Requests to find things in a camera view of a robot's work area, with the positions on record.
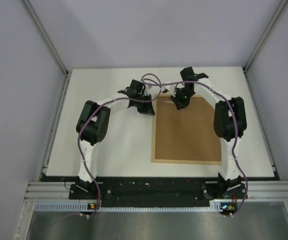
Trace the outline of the wooden picture frame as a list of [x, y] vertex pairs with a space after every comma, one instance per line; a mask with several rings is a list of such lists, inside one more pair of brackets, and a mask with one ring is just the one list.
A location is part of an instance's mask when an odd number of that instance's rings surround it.
[[151, 161], [161, 164], [219, 166], [220, 138], [214, 131], [213, 107], [200, 95], [178, 110], [170, 95], [154, 101]]

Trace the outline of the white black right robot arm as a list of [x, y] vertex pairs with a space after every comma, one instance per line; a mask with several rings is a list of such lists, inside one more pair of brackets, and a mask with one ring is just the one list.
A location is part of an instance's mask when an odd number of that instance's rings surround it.
[[217, 88], [205, 73], [195, 73], [186, 67], [180, 71], [183, 87], [174, 87], [170, 100], [176, 109], [189, 106], [191, 97], [200, 95], [214, 109], [213, 129], [220, 139], [221, 168], [217, 190], [212, 197], [229, 198], [241, 186], [241, 168], [237, 163], [241, 138], [247, 128], [245, 103], [241, 97], [231, 97]]

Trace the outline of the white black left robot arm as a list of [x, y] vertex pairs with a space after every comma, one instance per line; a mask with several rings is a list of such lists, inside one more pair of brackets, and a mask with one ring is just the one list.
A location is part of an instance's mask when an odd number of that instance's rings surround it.
[[119, 90], [114, 96], [102, 101], [85, 102], [76, 124], [77, 147], [81, 155], [78, 181], [80, 192], [86, 198], [101, 197], [97, 160], [94, 156], [96, 146], [107, 135], [110, 117], [119, 111], [134, 107], [137, 112], [154, 116], [153, 98], [143, 82], [133, 79], [130, 86]]

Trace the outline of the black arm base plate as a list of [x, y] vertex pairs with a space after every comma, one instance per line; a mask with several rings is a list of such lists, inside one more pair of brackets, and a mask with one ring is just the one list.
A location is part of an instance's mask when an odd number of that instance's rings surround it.
[[248, 195], [243, 178], [225, 181], [217, 177], [97, 177], [96, 183], [76, 180], [70, 200], [120, 200], [121, 197], [186, 197], [194, 199], [243, 199]]

